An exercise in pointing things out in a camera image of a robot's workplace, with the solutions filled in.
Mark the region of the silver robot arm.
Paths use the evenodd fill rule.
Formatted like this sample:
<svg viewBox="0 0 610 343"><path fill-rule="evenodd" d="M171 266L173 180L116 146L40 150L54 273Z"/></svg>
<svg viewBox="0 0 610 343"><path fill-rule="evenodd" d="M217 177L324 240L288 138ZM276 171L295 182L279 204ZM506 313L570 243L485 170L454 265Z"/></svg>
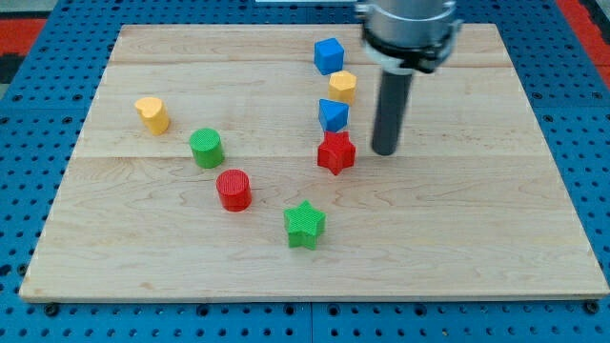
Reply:
<svg viewBox="0 0 610 343"><path fill-rule="evenodd" d="M462 25L455 0L367 0L354 10L365 53L396 75L434 72L453 52Z"/></svg>

